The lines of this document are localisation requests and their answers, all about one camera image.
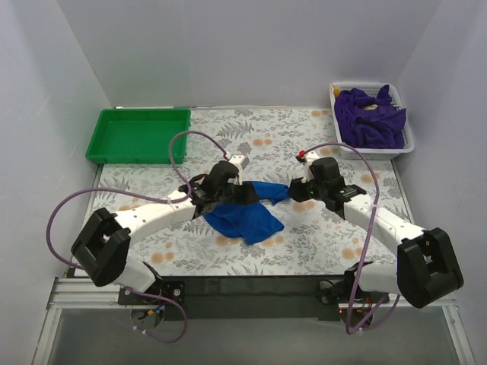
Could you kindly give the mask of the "blue towel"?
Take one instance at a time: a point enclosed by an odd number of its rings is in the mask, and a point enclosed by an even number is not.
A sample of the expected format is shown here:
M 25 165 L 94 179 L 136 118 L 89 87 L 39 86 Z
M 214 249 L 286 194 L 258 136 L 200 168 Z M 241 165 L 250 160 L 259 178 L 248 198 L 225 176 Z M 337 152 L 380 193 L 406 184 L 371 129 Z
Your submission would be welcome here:
M 226 204 L 205 214 L 206 222 L 227 238 L 243 238 L 247 245 L 261 243 L 284 230 L 285 225 L 262 203 L 268 200 L 273 205 L 289 199 L 288 187 L 281 183 L 251 181 L 257 203 L 252 205 Z

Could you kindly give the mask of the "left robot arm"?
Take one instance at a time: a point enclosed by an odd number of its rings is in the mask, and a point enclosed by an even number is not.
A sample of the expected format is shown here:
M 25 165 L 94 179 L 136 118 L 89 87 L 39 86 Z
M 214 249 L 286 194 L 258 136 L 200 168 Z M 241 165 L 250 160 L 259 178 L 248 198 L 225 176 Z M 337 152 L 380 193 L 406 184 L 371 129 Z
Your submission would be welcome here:
M 243 155 L 222 160 L 208 175 L 193 177 L 166 197 L 126 211 L 96 210 L 72 245 L 72 254 L 95 286 L 117 284 L 146 292 L 160 275 L 148 263 L 129 258 L 129 249 L 147 236 L 174 224 L 213 212 L 222 205 L 252 205 L 259 196 L 252 183 L 243 181 L 249 159 Z

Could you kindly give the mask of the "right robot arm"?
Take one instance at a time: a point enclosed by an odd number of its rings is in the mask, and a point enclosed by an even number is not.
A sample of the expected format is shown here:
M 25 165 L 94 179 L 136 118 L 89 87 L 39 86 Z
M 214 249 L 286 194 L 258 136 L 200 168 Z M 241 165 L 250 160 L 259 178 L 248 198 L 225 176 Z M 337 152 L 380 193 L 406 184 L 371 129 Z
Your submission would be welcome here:
M 365 190 L 345 183 L 332 157 L 303 154 L 297 159 L 304 165 L 304 175 L 291 181 L 291 199 L 324 203 L 343 220 L 370 230 L 372 237 L 396 257 L 393 265 L 364 262 L 347 269 L 343 283 L 346 293 L 353 298 L 396 294 L 421 309 L 464 285 L 452 242 L 444 230 L 426 230 L 378 207 Z

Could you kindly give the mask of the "purple towel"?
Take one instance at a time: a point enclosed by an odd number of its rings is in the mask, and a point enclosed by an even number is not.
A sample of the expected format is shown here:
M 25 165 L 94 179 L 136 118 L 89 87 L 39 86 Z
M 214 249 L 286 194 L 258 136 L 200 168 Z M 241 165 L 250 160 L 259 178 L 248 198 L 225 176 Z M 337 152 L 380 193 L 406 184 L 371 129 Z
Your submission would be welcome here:
M 342 141 L 354 148 L 402 149 L 406 109 L 393 103 L 385 84 L 375 97 L 362 89 L 341 90 L 334 112 Z

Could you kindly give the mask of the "green plastic tray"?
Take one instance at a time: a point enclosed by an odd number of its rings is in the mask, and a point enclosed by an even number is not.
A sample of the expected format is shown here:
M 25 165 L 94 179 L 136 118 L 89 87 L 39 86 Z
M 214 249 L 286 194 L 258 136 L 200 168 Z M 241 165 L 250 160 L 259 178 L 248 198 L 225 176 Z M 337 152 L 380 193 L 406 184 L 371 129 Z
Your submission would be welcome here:
M 97 164 L 181 164 L 186 156 L 184 135 L 189 109 L 105 109 L 100 112 L 85 157 Z

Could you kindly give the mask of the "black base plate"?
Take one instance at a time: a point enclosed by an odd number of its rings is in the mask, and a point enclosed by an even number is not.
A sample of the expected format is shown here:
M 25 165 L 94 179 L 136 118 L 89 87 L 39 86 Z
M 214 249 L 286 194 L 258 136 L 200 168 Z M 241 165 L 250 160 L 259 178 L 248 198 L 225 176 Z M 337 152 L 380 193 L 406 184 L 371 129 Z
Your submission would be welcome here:
M 173 276 L 148 292 L 176 301 L 189 319 L 315 318 L 339 321 L 342 275 Z

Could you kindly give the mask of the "aluminium rail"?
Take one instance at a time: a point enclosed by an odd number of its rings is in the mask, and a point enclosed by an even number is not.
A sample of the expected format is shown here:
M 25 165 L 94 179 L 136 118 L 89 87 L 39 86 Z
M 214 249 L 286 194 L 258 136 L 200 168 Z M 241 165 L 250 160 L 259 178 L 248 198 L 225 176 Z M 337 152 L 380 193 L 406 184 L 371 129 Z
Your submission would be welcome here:
M 149 309 L 148 305 L 119 305 L 119 286 L 96 287 L 89 278 L 57 278 L 49 308 L 57 309 Z

